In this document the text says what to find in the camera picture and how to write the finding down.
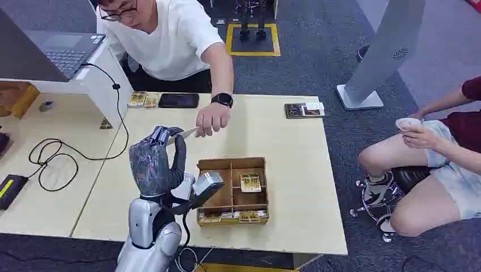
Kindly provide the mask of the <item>person's right hand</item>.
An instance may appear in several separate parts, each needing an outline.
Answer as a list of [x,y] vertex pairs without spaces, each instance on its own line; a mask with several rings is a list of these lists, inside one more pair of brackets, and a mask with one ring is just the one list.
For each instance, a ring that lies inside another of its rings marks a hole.
[[227,127],[230,120],[230,108],[219,103],[211,103],[199,110],[196,117],[195,137],[212,136]]

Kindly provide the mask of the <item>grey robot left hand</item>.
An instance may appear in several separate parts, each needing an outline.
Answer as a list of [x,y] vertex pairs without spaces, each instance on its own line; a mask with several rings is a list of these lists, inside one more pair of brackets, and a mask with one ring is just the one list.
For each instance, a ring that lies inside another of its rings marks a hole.
[[184,179],[187,148],[179,127],[156,126],[129,148],[135,183],[143,197],[157,197],[177,188]]

